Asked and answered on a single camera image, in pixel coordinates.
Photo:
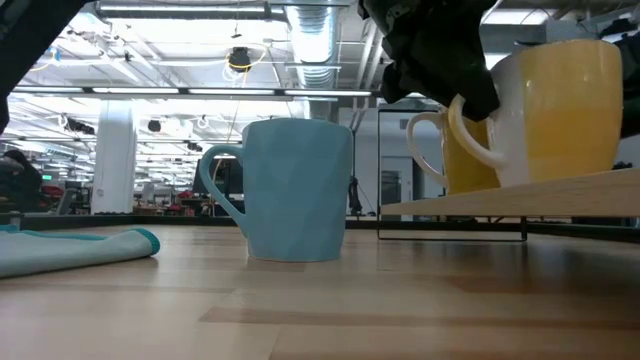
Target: door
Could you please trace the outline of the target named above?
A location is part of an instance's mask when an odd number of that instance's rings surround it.
[[[381,205],[413,200],[413,159],[410,157],[382,156],[380,158]],[[382,216],[386,221],[412,221],[413,216]]]

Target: ceiling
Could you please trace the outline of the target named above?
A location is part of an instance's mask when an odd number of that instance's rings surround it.
[[[269,1],[273,9],[300,0]],[[326,4],[328,1],[307,0]],[[263,8],[258,1],[102,1],[99,7],[109,9],[113,17],[97,16],[88,7],[78,14],[54,41],[23,79],[30,86],[135,86],[135,87],[300,87],[300,61],[292,46],[291,30],[283,21],[249,20],[251,11]],[[334,0],[338,23],[336,55],[329,65],[337,69],[336,88],[354,89],[367,34],[376,31],[357,14],[354,1]],[[524,1],[505,0],[481,27],[487,66],[513,51],[514,40],[527,36],[536,25],[543,24],[557,12],[563,19],[595,16],[624,9],[635,1]],[[215,18],[191,11],[194,6],[216,6]],[[140,12],[132,8],[146,9]],[[162,14],[172,10],[170,16]],[[309,50],[316,46],[306,44]],[[230,71],[226,57],[234,47],[247,47],[253,66],[247,73]],[[373,71],[370,88],[380,85],[380,63],[389,62],[383,53],[380,61],[371,51],[366,71]],[[242,129],[253,121],[271,117],[302,117],[306,101],[236,101],[193,99],[137,99],[135,113],[140,118],[137,173],[140,181],[158,179],[165,183],[188,186],[193,178],[195,161],[200,152],[187,149],[180,139],[191,139],[203,150],[212,142],[237,141]],[[40,141],[3,141],[5,148],[17,146],[31,152],[44,171],[59,169],[68,178],[91,180],[95,158],[95,136],[65,130],[61,124],[73,119],[98,130],[100,99],[82,97],[12,96],[11,123],[7,136],[42,138]],[[150,132],[150,120],[163,126]],[[389,131],[401,131],[395,128]],[[46,138],[79,138],[79,142],[51,142]],[[82,166],[70,172],[75,166]]]

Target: mug handle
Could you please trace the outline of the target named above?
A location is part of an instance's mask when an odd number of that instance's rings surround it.
[[[436,113],[421,113],[418,114],[409,120],[409,124],[407,125],[407,143],[409,144],[409,150],[411,151],[411,156],[413,156],[413,160],[416,161],[418,166],[424,171],[430,178],[435,180],[440,186],[444,188],[448,188],[447,178],[439,173],[436,169],[434,169],[431,165],[429,165],[422,155],[420,155],[420,150],[416,146],[413,141],[413,128],[419,121],[431,121],[438,129],[442,129],[442,115]]]
[[[457,94],[449,106],[449,127],[451,127],[453,137],[458,141],[460,146],[481,163],[494,169],[503,167],[506,164],[504,155],[480,145],[476,139],[471,136],[469,130],[467,130],[462,120],[462,107],[464,103],[465,99],[462,95]]]
[[[209,193],[213,195],[213,198],[220,203],[220,206],[229,214],[233,221],[238,224],[240,230],[247,237],[247,216],[241,213],[238,209],[236,209],[231,202],[218,190],[218,187],[214,183],[214,180],[210,178],[209,169],[211,167],[211,162],[213,161],[216,155],[220,154],[230,154],[238,159],[240,165],[242,165],[242,153],[243,150],[239,147],[230,146],[230,145],[216,145],[209,149],[203,156],[202,160],[200,160],[200,168],[198,169],[200,172],[200,179],[202,179],[202,183],[204,187],[207,188]]]

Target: teal cloth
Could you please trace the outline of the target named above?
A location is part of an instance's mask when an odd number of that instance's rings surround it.
[[[133,260],[159,250],[158,238],[145,229],[95,236],[45,234],[0,226],[0,278]]]

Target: person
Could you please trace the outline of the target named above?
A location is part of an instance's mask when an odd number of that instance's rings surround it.
[[[22,165],[24,170],[0,173],[0,197],[7,198],[21,212],[37,211],[42,175],[19,150],[9,150],[3,158]]]

